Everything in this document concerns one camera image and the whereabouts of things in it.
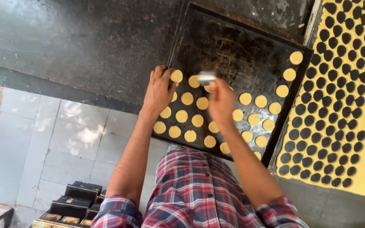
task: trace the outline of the floor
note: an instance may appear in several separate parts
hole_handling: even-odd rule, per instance
[[[0,203],[28,227],[76,180],[106,188],[137,116],[6,88],[0,106]],[[151,139],[140,199],[145,211],[167,143]],[[228,162],[234,173],[234,163]],[[310,227],[365,227],[365,197],[277,176]]]

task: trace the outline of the hand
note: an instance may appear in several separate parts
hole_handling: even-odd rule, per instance
[[[147,86],[143,107],[139,114],[140,116],[148,117],[150,121],[155,121],[159,117],[160,113],[173,99],[173,94],[178,86],[178,83],[174,83],[168,88],[171,73],[175,69],[167,69],[162,75],[161,72],[166,68],[164,65],[157,66],[150,73],[149,85]]]
[[[209,114],[223,133],[226,128],[235,128],[232,112],[235,107],[236,94],[220,78],[210,82]]]

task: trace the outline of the black baking tray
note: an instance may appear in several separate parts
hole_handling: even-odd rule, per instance
[[[172,45],[168,66],[181,70],[184,78],[176,90],[178,99],[169,104],[171,116],[158,119],[165,123],[166,132],[163,134],[152,132],[152,137],[232,161],[230,155],[220,152],[220,143],[224,142],[221,133],[212,133],[208,130],[208,124],[212,121],[208,111],[200,110],[196,106],[198,98],[205,96],[209,99],[209,94],[202,86],[192,88],[188,83],[189,77],[200,71],[217,69],[220,77],[234,89],[237,98],[243,92],[251,94],[252,102],[247,106],[242,105],[237,99],[236,108],[243,111],[244,117],[243,120],[235,123],[239,132],[247,130],[253,133],[249,146],[253,151],[261,153],[261,161],[267,167],[300,89],[313,50],[191,2],[186,2],[182,8]],[[293,65],[289,61],[291,53],[295,51],[303,53],[300,65]],[[282,73],[290,67],[296,70],[297,76],[293,81],[286,81]],[[275,94],[276,87],[279,85],[288,86],[290,91],[287,97],[281,98]],[[181,96],[185,92],[190,92],[194,96],[194,102],[190,106],[181,102]],[[267,98],[267,105],[264,108],[254,104],[254,99],[259,95]],[[268,111],[268,106],[273,102],[281,104],[281,112],[278,115]],[[185,110],[188,113],[188,120],[185,123],[175,119],[175,114],[179,110]],[[261,121],[258,126],[247,123],[247,117],[251,113],[257,113],[260,116]],[[191,123],[191,118],[196,114],[204,117],[202,127],[194,127]],[[262,122],[268,118],[275,122],[275,129],[272,132],[265,131],[261,126]],[[181,129],[181,135],[175,139],[168,135],[169,128],[174,125]],[[185,141],[184,133],[187,130],[196,132],[195,142]],[[215,137],[217,141],[215,147],[205,147],[204,138],[207,135]],[[254,139],[259,135],[267,138],[266,147],[260,148],[254,143]]]

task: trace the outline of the raw cookie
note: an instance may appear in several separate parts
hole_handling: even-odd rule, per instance
[[[192,75],[191,77],[189,77],[188,84],[192,88],[198,88],[200,86],[200,83],[198,82],[198,75]]]
[[[183,80],[183,73],[180,70],[175,70],[170,79],[174,82],[181,82]]]
[[[243,119],[243,111],[240,109],[236,109],[232,113],[232,117],[234,121],[241,121]]]
[[[206,85],[204,86],[205,91],[210,92],[210,86]]]
[[[288,87],[286,85],[280,85],[275,90],[275,93],[279,97],[286,97],[288,95]]]
[[[192,122],[192,125],[194,125],[195,127],[201,127],[204,124],[204,117],[197,114],[192,117],[191,122]]]
[[[248,93],[248,92],[242,93],[239,96],[239,101],[240,101],[240,103],[244,104],[245,106],[248,105],[248,104],[250,104],[250,102],[251,102],[251,95],[250,95],[250,93]]]
[[[229,149],[229,145],[227,144],[227,142],[223,142],[221,145],[220,145],[220,150],[222,153],[224,154],[230,154],[230,149]]]
[[[192,96],[192,94],[190,92],[185,92],[181,96],[181,102],[183,104],[185,104],[186,106],[189,106],[190,104],[192,104],[193,101],[194,101],[194,97]]]
[[[256,155],[256,157],[259,159],[259,160],[261,160],[261,154],[260,154],[260,152],[254,152],[254,155]]]
[[[208,107],[208,99],[206,97],[200,97],[197,100],[197,107],[201,110],[205,110]]]
[[[298,65],[302,62],[302,53],[301,52],[293,52],[290,55],[290,61],[292,64]]]
[[[188,130],[184,134],[184,138],[187,142],[194,142],[197,139],[197,134],[193,130]]]
[[[173,99],[171,100],[171,102],[177,100],[177,93],[174,91],[174,94],[173,94]]]
[[[169,106],[165,107],[165,109],[160,113],[162,118],[167,119],[171,116],[171,108]]]
[[[263,121],[263,128],[266,131],[272,131],[274,130],[274,121],[272,121],[271,119],[266,119],[265,121]]]
[[[241,135],[246,143],[249,143],[253,139],[253,134],[249,131],[243,131]]]
[[[250,114],[248,117],[247,117],[247,122],[251,125],[258,125],[258,123],[260,123],[260,117],[253,113],[253,114]]]
[[[172,138],[177,138],[181,135],[181,130],[177,126],[171,126],[170,129],[168,130],[168,134]]]
[[[281,105],[278,102],[273,102],[268,106],[268,110],[272,114],[278,114],[281,111]]]
[[[287,81],[294,80],[296,75],[297,75],[297,73],[292,68],[288,68],[288,69],[284,70],[284,73],[283,73],[283,77]]]
[[[176,119],[178,122],[185,122],[188,119],[188,114],[185,110],[180,110],[176,113]]]
[[[204,139],[204,145],[207,148],[213,148],[216,145],[216,140],[213,136],[207,136]]]
[[[161,121],[156,122],[153,131],[157,134],[163,134],[165,132],[165,124]]]
[[[208,129],[209,129],[209,130],[210,130],[210,132],[212,132],[212,133],[218,133],[218,132],[219,132],[219,128],[218,128],[218,126],[216,126],[216,123],[215,123],[215,122],[213,122],[213,121],[209,123]]]
[[[265,147],[267,145],[267,139],[264,136],[257,136],[254,142],[259,147]]]
[[[257,107],[264,107],[267,104],[267,98],[263,95],[259,95],[254,100],[254,104],[256,104]]]

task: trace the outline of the rolled sleeve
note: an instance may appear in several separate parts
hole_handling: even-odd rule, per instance
[[[308,227],[298,216],[295,205],[286,197],[260,205],[256,210],[256,215],[266,227]]]
[[[142,213],[133,199],[111,195],[104,199],[99,213],[94,218],[92,228],[140,227]]]

